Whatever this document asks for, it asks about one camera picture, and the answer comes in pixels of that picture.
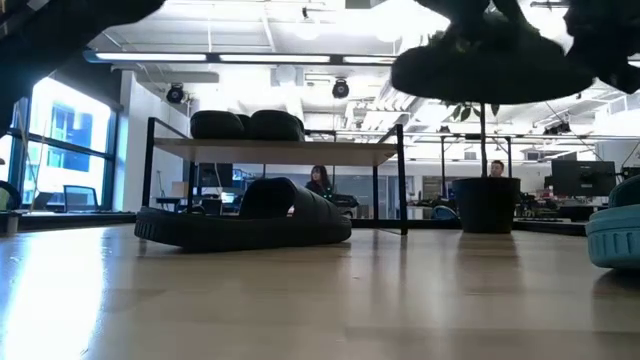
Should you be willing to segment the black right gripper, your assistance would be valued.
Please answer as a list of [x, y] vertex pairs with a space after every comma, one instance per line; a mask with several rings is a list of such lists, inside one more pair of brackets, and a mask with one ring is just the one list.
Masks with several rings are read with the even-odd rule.
[[[517, 0], [494, 0], [510, 22], [528, 26]], [[567, 54], [602, 82], [627, 94], [639, 90], [639, 0], [569, 0], [564, 15], [573, 44]]]

